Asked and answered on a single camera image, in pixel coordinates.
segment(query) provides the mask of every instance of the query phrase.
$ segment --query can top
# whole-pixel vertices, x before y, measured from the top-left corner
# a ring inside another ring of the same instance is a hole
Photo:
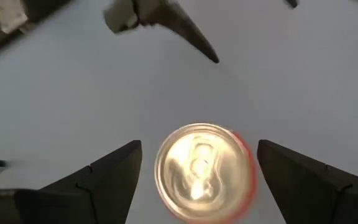
[[[216,222],[230,218],[252,188],[247,153],[240,140],[220,126],[184,126],[169,135],[158,152],[158,192],[181,219]]]

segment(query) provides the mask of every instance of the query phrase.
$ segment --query white surface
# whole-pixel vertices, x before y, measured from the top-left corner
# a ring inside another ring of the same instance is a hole
[[[195,121],[237,130],[254,152],[269,139],[358,175],[358,4],[180,3],[221,64],[159,27],[115,36],[109,0],[75,1],[0,53],[0,159],[14,161],[0,187],[43,187],[140,139],[127,223],[179,223],[158,198],[154,159]],[[263,181],[246,220],[284,223]]]

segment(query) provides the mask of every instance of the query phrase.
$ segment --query silver can lid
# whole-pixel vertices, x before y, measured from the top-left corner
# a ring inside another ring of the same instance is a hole
[[[231,218],[252,190],[250,157],[232,132],[214,124],[189,124],[163,142],[155,161],[158,192],[183,220]]]

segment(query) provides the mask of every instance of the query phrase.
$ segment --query can lid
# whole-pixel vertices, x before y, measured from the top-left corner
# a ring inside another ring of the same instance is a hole
[[[216,222],[238,213],[252,190],[251,161],[230,131],[189,124],[169,135],[155,161],[155,181],[179,218]]]

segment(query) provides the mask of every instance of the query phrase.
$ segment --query metal claw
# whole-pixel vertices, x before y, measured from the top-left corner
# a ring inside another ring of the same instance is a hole
[[[116,0],[105,10],[104,19],[115,34],[134,29],[139,24],[160,24],[183,37],[213,62],[219,63],[211,44],[176,1]]]

